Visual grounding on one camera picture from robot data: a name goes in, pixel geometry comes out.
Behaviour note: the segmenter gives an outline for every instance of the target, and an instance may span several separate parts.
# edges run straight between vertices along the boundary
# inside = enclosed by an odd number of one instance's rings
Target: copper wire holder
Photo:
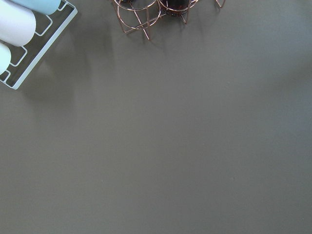
[[[198,0],[189,0],[189,4],[186,8],[176,10],[173,8],[170,8],[166,6],[162,0],[153,0],[150,4],[141,7],[141,8],[135,8],[132,4],[132,0],[128,1],[129,6],[122,5],[122,0],[109,0],[113,6],[115,13],[117,15],[119,24],[121,26],[121,29],[124,33],[128,34],[130,32],[136,31],[136,30],[143,30],[146,38],[148,40],[151,40],[150,34],[151,34],[151,26],[153,26],[159,18],[162,18],[164,15],[168,15],[168,12],[176,13],[177,16],[180,16],[185,24],[188,23],[189,20],[189,13],[190,9],[195,6],[195,4],[198,2]],[[219,8],[223,8],[226,0],[223,0],[223,3],[220,3],[220,0],[215,0],[216,4]],[[151,18],[150,17],[150,8],[156,6],[158,7],[158,14],[156,17]],[[138,24],[135,26],[129,25],[120,15],[120,10],[130,11],[133,12],[134,16],[136,17]],[[139,12],[145,11],[146,13],[146,19],[142,20],[140,16],[138,15]]]

